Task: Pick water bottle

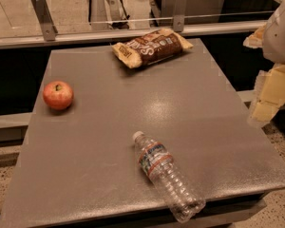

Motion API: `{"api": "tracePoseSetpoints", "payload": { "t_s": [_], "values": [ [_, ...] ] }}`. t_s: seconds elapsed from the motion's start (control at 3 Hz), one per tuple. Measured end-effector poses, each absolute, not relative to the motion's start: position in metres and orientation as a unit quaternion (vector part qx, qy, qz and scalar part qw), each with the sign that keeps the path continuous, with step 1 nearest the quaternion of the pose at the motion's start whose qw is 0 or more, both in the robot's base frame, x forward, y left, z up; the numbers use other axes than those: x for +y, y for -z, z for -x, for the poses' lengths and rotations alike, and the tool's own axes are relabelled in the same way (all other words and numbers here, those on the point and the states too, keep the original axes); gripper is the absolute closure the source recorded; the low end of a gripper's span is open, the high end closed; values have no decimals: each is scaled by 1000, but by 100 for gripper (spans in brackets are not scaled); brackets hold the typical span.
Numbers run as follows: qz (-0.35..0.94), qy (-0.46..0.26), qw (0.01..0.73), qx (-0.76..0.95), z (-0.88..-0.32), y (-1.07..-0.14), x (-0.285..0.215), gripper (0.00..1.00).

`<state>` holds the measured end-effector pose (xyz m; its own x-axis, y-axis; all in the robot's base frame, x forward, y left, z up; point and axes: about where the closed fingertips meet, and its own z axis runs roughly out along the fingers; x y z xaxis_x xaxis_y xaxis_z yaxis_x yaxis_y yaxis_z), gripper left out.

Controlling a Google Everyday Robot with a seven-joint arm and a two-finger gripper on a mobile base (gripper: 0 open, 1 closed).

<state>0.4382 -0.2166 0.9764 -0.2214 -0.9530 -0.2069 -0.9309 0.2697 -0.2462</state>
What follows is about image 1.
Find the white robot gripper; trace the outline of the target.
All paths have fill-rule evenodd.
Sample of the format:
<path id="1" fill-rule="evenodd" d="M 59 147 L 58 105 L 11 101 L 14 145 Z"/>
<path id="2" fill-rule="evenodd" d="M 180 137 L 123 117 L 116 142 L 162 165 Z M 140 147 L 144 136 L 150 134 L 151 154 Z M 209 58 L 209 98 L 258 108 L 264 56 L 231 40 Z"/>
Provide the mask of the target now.
<path id="1" fill-rule="evenodd" d="M 285 105 L 285 0 L 267 21 L 243 41 L 247 48 L 262 48 L 263 56 L 277 64 L 256 76 L 255 96 L 251 101 L 247 122 L 263 127 Z"/>

